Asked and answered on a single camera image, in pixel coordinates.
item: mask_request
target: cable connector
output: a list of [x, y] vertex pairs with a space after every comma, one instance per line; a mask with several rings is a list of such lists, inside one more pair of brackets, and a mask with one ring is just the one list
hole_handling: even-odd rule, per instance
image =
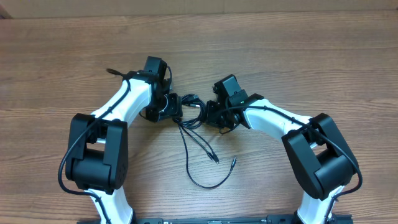
[[213, 155], [210, 153], [210, 152], [206, 152], [207, 153], [207, 156], [212, 160], [212, 161], [214, 161], [214, 157], [213, 157]]
[[217, 164], [220, 163], [220, 160], [218, 159], [218, 157], [217, 157], [217, 155], [216, 155], [215, 153], [213, 153], [213, 159], [214, 159], [214, 161], [215, 161]]
[[199, 99], [199, 96], [195, 94], [195, 95], [192, 95], [192, 96], [188, 96], [187, 99], [184, 99], [183, 103], [185, 105], [189, 105], [189, 104], [195, 102], [198, 99]]
[[195, 108], [199, 108], [200, 106], [194, 103], [190, 103], [190, 104], [184, 104], [185, 106], [190, 106], [190, 107], [195, 107]]
[[235, 164], [236, 164], [236, 157], [235, 157], [234, 160], [232, 161], [231, 170], [234, 169]]

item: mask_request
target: wooden table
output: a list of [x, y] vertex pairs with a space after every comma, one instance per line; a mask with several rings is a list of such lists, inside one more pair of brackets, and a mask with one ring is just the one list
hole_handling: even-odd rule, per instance
[[[214, 100], [214, 82], [233, 73], [249, 95], [298, 114], [329, 114], [364, 176], [363, 188], [341, 197], [334, 212], [358, 223], [398, 222], [398, 12], [373, 11], [0, 20], [1, 223], [98, 217], [88, 197], [57, 183], [70, 121], [119, 89], [120, 77], [105, 68], [142, 69], [148, 55], [172, 67], [179, 95]], [[189, 141], [198, 182], [219, 182], [238, 158], [215, 190], [187, 177], [175, 123], [133, 122], [124, 188], [138, 217], [261, 217], [300, 205], [281, 143], [243, 127], [224, 136], [209, 126], [198, 132], [221, 161]]]

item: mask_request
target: wire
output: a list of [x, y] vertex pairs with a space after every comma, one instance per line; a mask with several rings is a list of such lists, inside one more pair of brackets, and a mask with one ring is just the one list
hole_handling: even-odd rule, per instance
[[171, 87], [171, 85], [172, 85], [172, 69], [170, 68], [170, 66], [167, 66], [167, 69], [169, 70], [169, 72], [170, 72], [170, 78], [169, 78], [169, 80], [170, 80], [170, 85], [169, 85], [169, 88]]
[[[124, 77], [124, 75], [123, 75], [122, 73], [120, 73], [120, 72], [118, 72], [118, 71], [116, 71], [116, 70], [107, 68], [106, 71], [109, 72], [109, 73], [111, 73], [111, 74], [113, 74], [113, 75], [120, 75], [120, 76]], [[106, 220], [106, 223], [107, 223], [107, 224], [111, 224], [111, 220], [109, 219], [108, 214], [106, 213], [105, 206], [104, 206], [104, 204], [103, 204], [103, 202], [102, 202], [102, 200], [101, 200], [101, 197], [99, 197], [98, 195], [96, 195], [95, 193], [92, 193], [92, 192], [80, 192], [80, 191], [75, 191], [75, 190], [70, 190], [70, 189], [68, 189], [68, 188], [63, 184], [63, 181], [62, 181], [62, 170], [63, 170], [63, 167], [64, 167], [64, 165], [65, 165], [65, 163], [66, 163], [66, 161], [67, 161], [67, 159], [68, 159], [68, 156], [71, 154], [73, 148], [78, 144], [78, 141], [79, 141], [79, 140], [80, 140], [80, 139], [81, 139], [81, 138], [82, 138], [82, 137], [83, 137], [95, 124], [96, 124], [96, 123], [98, 123], [98, 122], [99, 122], [101, 119], [103, 119], [106, 115], [108, 115], [110, 112], [112, 112], [112, 110], [115, 109], [115, 107], [117, 107], [117, 105], [118, 105], [120, 102], [122, 102], [122, 100], [127, 96], [127, 94], [129, 93], [129, 91], [131, 91], [131, 84], [130, 84], [130, 81], [129, 81], [129, 80], [126, 80], [126, 81], [127, 81], [127, 88], [126, 88], [126, 91], [123, 93], [123, 95], [122, 95], [112, 106], [110, 106], [103, 114], [101, 114], [101, 115], [100, 115], [99, 117], [97, 117], [91, 124], [89, 124], [89, 125], [87, 126], [87, 128], [77, 137], [76, 141], [70, 146], [70, 148], [67, 150], [67, 152], [66, 152], [65, 155], [63, 156], [62, 161], [61, 161], [61, 163], [60, 163], [60, 167], [58, 168], [58, 183], [59, 183], [61, 189], [62, 189], [63, 191], [65, 191], [66, 193], [69, 193], [69, 194], [73, 194], [73, 195], [88, 195], [88, 196], [91, 196], [91, 197], [95, 198], [95, 199], [96, 199], [96, 202], [98, 202], [98, 203], [99, 203], [99, 206], [101, 207], [102, 213], [103, 213], [103, 215], [104, 215], [104, 217], [105, 217], [105, 220]]]
[[296, 124], [299, 124], [299, 125], [301, 125], [301, 126], [303, 126], [303, 127], [308, 128], [308, 130], [310, 130], [310, 131], [311, 131], [313, 134], [315, 134], [317, 137], [319, 137], [320, 139], [324, 140], [326, 143], [331, 144], [335, 149], [337, 149], [340, 153], [342, 153], [342, 155], [344, 155], [345, 158], [349, 161], [349, 163], [354, 167], [354, 170], [355, 170], [355, 172], [356, 172], [357, 175], [358, 175], [358, 184], [357, 184], [355, 187], [353, 187], [352, 189], [346, 190], [346, 191], [344, 191], [344, 192], [340, 192], [340, 193], [335, 194], [334, 196], [331, 197], [331, 200], [330, 200], [330, 203], [329, 203], [329, 206], [328, 206], [328, 210], [326, 211], [326, 214], [325, 214], [325, 222], [324, 222], [324, 224], [327, 224], [327, 222], [328, 222], [328, 216], [329, 216], [329, 214], [330, 214], [330, 212], [331, 212], [331, 209], [333, 208], [333, 204], [334, 204], [334, 202], [338, 202], [338, 199], [337, 199], [337, 198], [340, 197], [340, 196], [342, 196], [342, 195], [351, 194], [351, 193], [353, 193], [353, 192], [355, 192], [355, 191], [357, 191], [357, 190], [359, 190], [359, 189], [361, 188], [361, 186], [362, 186], [362, 184], [363, 184], [363, 177], [362, 177], [362, 173], [361, 173], [359, 167], [358, 167], [358, 166], [354, 163], [354, 161], [347, 155], [347, 153], [345, 153], [344, 150], [342, 150], [338, 145], [336, 145], [333, 141], [331, 141], [330, 139], [328, 139], [328, 138], [327, 138], [326, 136], [324, 136], [322, 133], [320, 133], [319, 131], [317, 131], [316, 129], [314, 129], [313, 127], [311, 127], [310, 125], [305, 124], [305, 123], [303, 123], [303, 122], [301, 122], [301, 121], [298, 121], [297, 119], [292, 118], [292, 117], [290, 117], [290, 116], [284, 114], [283, 112], [281, 112], [281, 111], [279, 111], [279, 110], [277, 110], [277, 109], [269, 108], [269, 107], [267, 107], [267, 106], [233, 106], [233, 107], [230, 107], [230, 108], [228, 108], [228, 109], [221, 110], [221, 111], [219, 112], [219, 114], [221, 115], [221, 113], [223, 113], [223, 112], [225, 112], [225, 111], [230, 111], [230, 110], [234, 110], [234, 109], [246, 109], [246, 108], [252, 108], [252, 109], [260, 109], [260, 110], [272, 111], [272, 112], [274, 112], [274, 113], [276, 113], [276, 114], [278, 114], [278, 115], [280, 115], [280, 116], [282, 116], [282, 117], [284, 117], [284, 118], [286, 118], [286, 119], [288, 119], [288, 120], [291, 120], [291, 122], [293, 122], [293, 123], [296, 123]]
[[235, 124], [235, 126], [233, 126], [233, 128], [229, 129], [229, 130], [226, 131], [226, 132], [221, 132], [221, 128], [220, 128], [220, 129], [218, 130], [218, 132], [219, 132], [220, 134], [230, 133], [231, 131], [235, 130], [235, 128], [237, 128], [238, 126], [239, 126], [239, 123], [238, 123], [238, 124]]
[[189, 168], [188, 168], [188, 148], [187, 148], [187, 143], [185, 142], [185, 138], [184, 138], [184, 135], [183, 135], [183, 133], [182, 133], [181, 127], [182, 127], [181, 125], [178, 126], [178, 128], [179, 128], [179, 130], [180, 130], [180, 133], [181, 133], [182, 141], [184, 142], [185, 153], [186, 153], [186, 155], [187, 155], [187, 163], [185, 164], [185, 167], [186, 167], [186, 169], [187, 169], [187, 174], [188, 174], [188, 176], [189, 176], [189, 179], [191, 179], [191, 181], [192, 181], [194, 184], [196, 184], [197, 186], [199, 186], [199, 187], [201, 187], [201, 188], [204, 188], [204, 189], [215, 189], [215, 188], [219, 187], [219, 186], [220, 186], [221, 184], [223, 184], [223, 183], [228, 179], [228, 177], [231, 175], [232, 170], [234, 169], [235, 164], [236, 164], [236, 157], [235, 157], [234, 160], [232, 161], [231, 168], [229, 169], [228, 175], [227, 175], [220, 183], [218, 183], [218, 184], [216, 184], [216, 185], [214, 185], [214, 186], [210, 186], [210, 187], [207, 187], [207, 186], [203, 186], [203, 185], [198, 184], [196, 181], [194, 181], [194, 179], [192, 178], [191, 174], [189, 173]]
[[[198, 97], [197, 95], [194, 95], [194, 94], [187, 94], [187, 95], [185, 95], [185, 96], [182, 96], [182, 97], [181, 97], [181, 103], [182, 103], [183, 105], [188, 105], [188, 106], [194, 106], [194, 107], [199, 106], [199, 108], [200, 108], [199, 115], [198, 115], [196, 118], [189, 119], [189, 120], [187, 120], [187, 121], [181, 121], [180, 119], [173, 118], [173, 121], [174, 121], [175, 123], [177, 123], [177, 125], [178, 125], [178, 129], [180, 130], [180, 134], [181, 134], [181, 137], [182, 137], [182, 141], [183, 141], [184, 146], [185, 146], [185, 153], [186, 153], [186, 157], [187, 157], [187, 160], [186, 160], [187, 174], [188, 174], [189, 178], [191, 179], [191, 181], [192, 181], [194, 184], [196, 184], [197, 186], [201, 187], [201, 188], [204, 188], [204, 189], [214, 189], [214, 188], [216, 188], [216, 187], [219, 187], [219, 186], [220, 186], [221, 184], [223, 184], [223, 183], [228, 179], [228, 177], [231, 175], [232, 170], [234, 169], [235, 164], [236, 164], [236, 157], [235, 157], [235, 158], [233, 159], [233, 161], [232, 161], [231, 168], [230, 168], [230, 170], [229, 170], [229, 174], [228, 174], [220, 183], [218, 183], [218, 184], [216, 184], [216, 185], [214, 185], [214, 186], [209, 186], [209, 187], [198, 184], [198, 182], [196, 182], [196, 181], [192, 178], [191, 174], [189, 173], [189, 168], [188, 168], [188, 161], [189, 161], [189, 159], [188, 159], [188, 147], [187, 147], [187, 143], [185, 142], [185, 138], [184, 138], [184, 135], [183, 135], [183, 131], [184, 131], [188, 136], [190, 136], [190, 137], [191, 137], [191, 138], [192, 138], [192, 139], [193, 139], [205, 152], [206, 152], [207, 156], [208, 156], [212, 161], [215, 161], [217, 164], [219, 164], [219, 161], [220, 161], [220, 160], [218, 159], [216, 153], [214, 152], [214, 150], [213, 150], [213, 148], [210, 146], [210, 144], [209, 144], [204, 138], [202, 138], [198, 133], [196, 133], [196, 132], [194, 131], [194, 129], [199, 128], [199, 127], [201, 126], [201, 124], [202, 124], [202, 120], [203, 120], [203, 118], [204, 118], [204, 116], [205, 116], [206, 104], [205, 104], [201, 99], [199, 99], [199, 97]], [[209, 152], [209, 151], [206, 149], [206, 147], [205, 147], [200, 141], [198, 141], [192, 134], [190, 134], [188, 131], [192, 132], [194, 135], [196, 135], [198, 138], [200, 138], [200, 140], [202, 140], [202, 141], [210, 148], [210, 151], [211, 151], [211, 152]]]

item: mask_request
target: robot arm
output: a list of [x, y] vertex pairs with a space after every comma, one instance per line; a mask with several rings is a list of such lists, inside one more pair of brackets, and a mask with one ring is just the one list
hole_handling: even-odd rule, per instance
[[[317, 145], [324, 145], [322, 139], [314, 135], [308, 127], [294, 123], [288, 118], [294, 118], [318, 130], [338, 145], [358, 166], [335, 122], [323, 113], [314, 118], [300, 116], [274, 106], [263, 96], [247, 96], [234, 75], [215, 83], [213, 91], [217, 94], [217, 101], [207, 102], [206, 122], [219, 128], [230, 129], [242, 124], [247, 128], [264, 131], [282, 142], [295, 177], [304, 189], [297, 217], [304, 224], [324, 223], [332, 197], [340, 193], [350, 182], [355, 170], [350, 161], [328, 143], [326, 150], [315, 155], [312, 149]], [[285, 116], [266, 109], [279, 111]]]
[[[77, 144], [66, 159], [66, 177], [79, 189], [101, 199], [111, 223], [130, 224], [134, 219], [123, 190], [128, 168], [128, 127], [144, 108], [146, 118], [154, 122], [182, 116], [181, 98], [169, 93], [171, 70], [170, 79], [165, 80], [166, 70], [167, 64], [161, 58], [148, 57], [143, 70], [118, 73], [123, 76], [119, 91], [100, 109], [90, 115], [76, 114], [71, 121], [68, 148]], [[103, 116], [109, 108], [112, 111]], [[105, 150], [88, 148], [88, 143], [96, 142], [105, 144]], [[91, 199], [101, 216], [101, 221], [94, 223], [107, 223], [100, 204]]]

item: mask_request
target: black metal base plate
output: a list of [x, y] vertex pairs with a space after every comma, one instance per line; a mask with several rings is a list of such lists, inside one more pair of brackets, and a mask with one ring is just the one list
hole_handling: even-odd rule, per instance
[[[78, 222], [78, 224], [99, 224], [96, 222]], [[132, 224], [301, 224], [295, 215], [268, 215], [263, 218], [188, 218], [163, 220], [162, 218], [138, 218]], [[351, 215], [335, 215], [328, 224], [353, 224]]]

